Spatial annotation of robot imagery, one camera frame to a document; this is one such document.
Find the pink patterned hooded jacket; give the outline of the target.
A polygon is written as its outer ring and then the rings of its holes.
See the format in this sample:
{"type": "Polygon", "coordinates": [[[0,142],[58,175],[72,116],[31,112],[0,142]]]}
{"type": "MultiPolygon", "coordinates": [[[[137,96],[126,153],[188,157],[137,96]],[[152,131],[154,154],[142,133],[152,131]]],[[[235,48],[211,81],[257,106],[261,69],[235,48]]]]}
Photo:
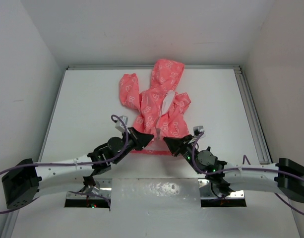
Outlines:
{"type": "Polygon", "coordinates": [[[154,64],[150,77],[150,87],[139,90],[139,80],[135,73],[124,74],[119,82],[120,102],[129,109],[138,111],[133,127],[142,133],[153,134],[149,145],[141,154],[169,155],[163,138],[181,138],[189,135],[184,114],[191,100],[188,93],[178,93],[176,88],[181,80],[184,64],[159,59],[154,64]],[[156,138],[156,128],[160,128],[160,139],[156,138]]]}

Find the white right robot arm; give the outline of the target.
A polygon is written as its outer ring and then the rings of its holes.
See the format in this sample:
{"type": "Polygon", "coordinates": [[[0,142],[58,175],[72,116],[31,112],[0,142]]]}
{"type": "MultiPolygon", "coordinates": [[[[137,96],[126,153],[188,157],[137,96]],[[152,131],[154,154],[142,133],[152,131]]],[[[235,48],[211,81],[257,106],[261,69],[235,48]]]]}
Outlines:
{"type": "Polygon", "coordinates": [[[210,147],[198,151],[198,138],[165,137],[173,156],[181,155],[198,173],[214,184],[225,196],[239,190],[282,194],[292,201],[304,203],[304,166],[287,158],[267,165],[232,165],[213,155],[210,147]]]}

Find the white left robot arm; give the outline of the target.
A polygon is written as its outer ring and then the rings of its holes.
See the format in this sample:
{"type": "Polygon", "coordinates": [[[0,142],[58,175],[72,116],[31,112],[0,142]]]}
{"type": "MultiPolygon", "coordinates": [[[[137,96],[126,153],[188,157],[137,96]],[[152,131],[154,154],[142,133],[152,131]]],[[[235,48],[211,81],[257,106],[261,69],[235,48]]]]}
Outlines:
{"type": "Polygon", "coordinates": [[[34,163],[22,160],[3,172],[1,178],[6,207],[14,211],[37,198],[60,192],[82,193],[96,185],[94,176],[101,175],[131,151],[143,150],[152,134],[129,127],[122,137],[112,137],[86,155],[56,163],[34,163]]]}

